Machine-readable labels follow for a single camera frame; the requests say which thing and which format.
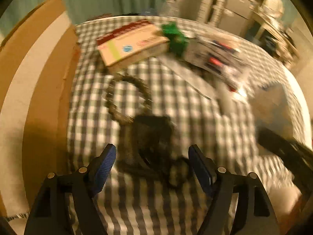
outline cardboard box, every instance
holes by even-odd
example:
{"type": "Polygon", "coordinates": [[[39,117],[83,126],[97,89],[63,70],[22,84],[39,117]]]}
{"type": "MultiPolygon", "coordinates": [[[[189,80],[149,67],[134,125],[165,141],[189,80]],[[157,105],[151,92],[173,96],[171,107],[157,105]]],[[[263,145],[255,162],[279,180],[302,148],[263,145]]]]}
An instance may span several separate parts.
{"type": "Polygon", "coordinates": [[[62,0],[47,0],[0,47],[0,211],[28,212],[49,172],[67,173],[67,124],[80,48],[62,0]]]}
{"type": "Polygon", "coordinates": [[[168,50],[167,37],[146,19],[122,26],[97,39],[98,50],[110,73],[168,50]]]}

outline gingham tablecloth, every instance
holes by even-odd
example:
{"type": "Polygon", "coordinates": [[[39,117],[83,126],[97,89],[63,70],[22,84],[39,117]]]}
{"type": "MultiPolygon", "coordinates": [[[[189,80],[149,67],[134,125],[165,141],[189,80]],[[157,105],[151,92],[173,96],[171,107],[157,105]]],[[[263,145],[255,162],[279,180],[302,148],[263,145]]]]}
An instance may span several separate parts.
{"type": "MultiPolygon", "coordinates": [[[[210,30],[207,25],[194,21],[140,16],[106,18],[76,27],[82,53],[73,82],[69,114],[71,171],[87,166],[100,155],[107,143],[116,146],[119,143],[120,126],[108,114],[106,100],[102,97],[112,76],[104,73],[104,63],[96,49],[96,38],[142,18],[157,26],[175,20],[181,30],[192,30],[198,34],[210,30]]],[[[240,42],[239,48],[252,67],[245,86],[247,94],[253,96],[258,87],[280,82],[291,111],[294,137],[303,142],[300,105],[291,91],[282,65],[256,45],[243,39],[240,42]]],[[[206,78],[200,69],[192,70],[206,78]]],[[[257,173],[267,191],[272,187],[292,185],[292,175],[278,157],[259,155],[249,104],[235,102],[235,112],[231,117],[222,116],[215,100],[200,95],[155,57],[129,66],[124,73],[142,78],[149,85],[153,114],[171,117],[177,130],[174,152],[187,157],[188,147],[197,144],[217,166],[224,166],[237,174],[257,173]]],[[[116,84],[114,102],[124,114],[134,116],[140,112],[141,101],[133,85],[125,82],[116,84]]],[[[209,200],[195,176],[184,184],[181,191],[175,192],[159,181],[118,172],[114,166],[95,203],[108,234],[196,234],[209,200]]],[[[77,222],[74,228],[79,234],[77,222]]]]}

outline cardboard sheet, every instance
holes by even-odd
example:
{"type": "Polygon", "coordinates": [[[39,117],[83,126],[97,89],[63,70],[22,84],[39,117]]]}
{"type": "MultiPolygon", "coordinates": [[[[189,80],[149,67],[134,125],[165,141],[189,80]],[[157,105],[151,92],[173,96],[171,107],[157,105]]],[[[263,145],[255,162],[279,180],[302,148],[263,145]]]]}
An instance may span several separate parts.
{"type": "Polygon", "coordinates": [[[80,49],[62,0],[32,10],[0,48],[0,211],[28,212],[49,172],[67,172],[69,99],[80,49]]]}

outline green toy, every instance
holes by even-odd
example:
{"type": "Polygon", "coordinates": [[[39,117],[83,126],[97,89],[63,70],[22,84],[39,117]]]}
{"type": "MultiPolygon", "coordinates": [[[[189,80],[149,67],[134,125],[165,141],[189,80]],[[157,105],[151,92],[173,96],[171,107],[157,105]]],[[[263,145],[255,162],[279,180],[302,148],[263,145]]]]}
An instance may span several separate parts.
{"type": "Polygon", "coordinates": [[[176,22],[162,25],[163,35],[170,39],[169,51],[181,57],[188,45],[186,36],[178,29],[176,22]]]}

